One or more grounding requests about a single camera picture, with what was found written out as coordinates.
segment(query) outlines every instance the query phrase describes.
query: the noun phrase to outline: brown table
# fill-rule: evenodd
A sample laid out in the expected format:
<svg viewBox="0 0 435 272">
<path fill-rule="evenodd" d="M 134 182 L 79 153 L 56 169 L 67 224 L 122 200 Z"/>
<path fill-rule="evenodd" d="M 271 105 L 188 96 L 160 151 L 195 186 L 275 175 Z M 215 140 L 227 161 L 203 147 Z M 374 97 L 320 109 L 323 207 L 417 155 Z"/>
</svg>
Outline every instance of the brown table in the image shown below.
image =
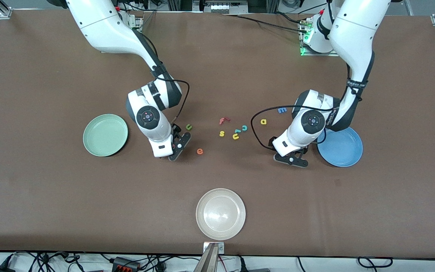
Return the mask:
<svg viewBox="0 0 435 272">
<path fill-rule="evenodd" d="M 231 138 L 254 113 L 292 104 L 309 88 L 340 97 L 340 58 L 301 57 L 295 33 L 218 14 L 156 14 L 144 33 L 170 73 L 191 84 L 178 124 L 192 124 L 193 138 L 177 162 L 153 158 L 126 114 L 126 94 L 152 80 L 140 57 L 98 52 L 69 11 L 16 10 L 0 21 L 0 250 L 200 253 L 209 239 L 196 205 L 224 187 L 247 208 L 227 254 L 435 257 L 428 17 L 386 17 L 380 27 L 352 123 L 364 155 L 350 168 L 331 167 L 316 148 L 305 155 L 308 168 L 289 167 L 273 162 L 251 131 Z M 130 130 L 107 158 L 82 144 L 85 126 L 104 113 Z M 219 126 L 223 116 L 231 122 Z M 264 142 L 292 120 L 274 110 L 261 118 Z"/>
</svg>

